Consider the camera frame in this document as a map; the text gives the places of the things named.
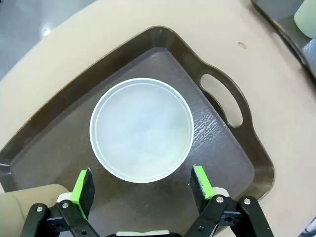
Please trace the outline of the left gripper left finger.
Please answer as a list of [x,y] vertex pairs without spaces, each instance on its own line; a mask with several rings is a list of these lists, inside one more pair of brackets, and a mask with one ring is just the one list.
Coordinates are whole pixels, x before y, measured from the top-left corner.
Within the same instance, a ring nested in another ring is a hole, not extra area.
[[88,222],[95,187],[90,168],[82,170],[70,197],[52,207],[44,203],[33,204],[28,212],[22,237],[58,237],[69,231],[74,237],[97,237],[99,234]]

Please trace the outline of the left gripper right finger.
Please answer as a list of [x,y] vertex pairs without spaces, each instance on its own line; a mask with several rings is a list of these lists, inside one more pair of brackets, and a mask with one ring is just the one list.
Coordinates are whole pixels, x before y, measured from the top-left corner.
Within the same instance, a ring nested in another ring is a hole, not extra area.
[[200,165],[191,169],[190,188],[199,216],[189,229],[191,237],[213,237],[219,227],[230,227],[236,237],[272,237],[274,234],[261,209],[252,196],[238,201],[225,195],[225,189],[216,194]]

